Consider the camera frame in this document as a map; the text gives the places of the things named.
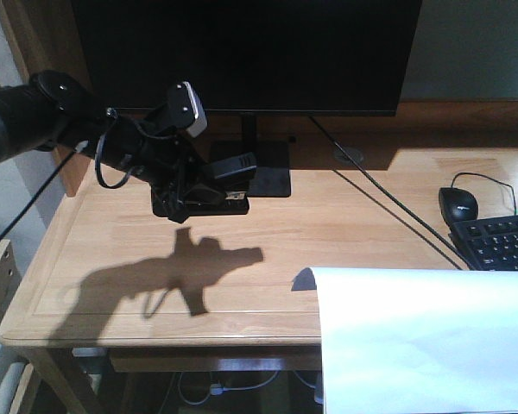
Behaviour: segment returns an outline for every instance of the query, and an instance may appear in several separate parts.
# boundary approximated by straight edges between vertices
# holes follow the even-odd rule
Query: keyboard
[[[456,222],[449,236],[472,270],[518,270],[518,216]]]

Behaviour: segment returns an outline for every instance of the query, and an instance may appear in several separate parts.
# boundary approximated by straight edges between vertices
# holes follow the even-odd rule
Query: black monitor screen
[[[148,109],[392,115],[421,0],[73,0],[93,91]]]

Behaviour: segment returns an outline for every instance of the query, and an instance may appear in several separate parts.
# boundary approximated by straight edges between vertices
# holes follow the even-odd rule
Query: computer mouse
[[[454,222],[477,219],[477,201],[467,190],[455,187],[440,188],[439,208],[449,227]]]

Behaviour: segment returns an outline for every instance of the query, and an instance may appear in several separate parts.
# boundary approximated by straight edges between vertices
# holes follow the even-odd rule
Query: white paper
[[[518,411],[518,273],[312,270],[326,412]]]

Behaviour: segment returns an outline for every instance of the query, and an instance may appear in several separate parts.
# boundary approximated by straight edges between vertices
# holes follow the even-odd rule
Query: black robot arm
[[[143,119],[119,115],[65,73],[36,73],[27,85],[0,88],[0,162],[58,144],[95,159],[98,181],[118,188],[129,176],[150,184],[152,209],[183,223],[190,216],[245,214],[252,153],[205,162],[190,140],[206,127],[199,98],[187,82]],[[108,185],[101,164],[125,172]]]

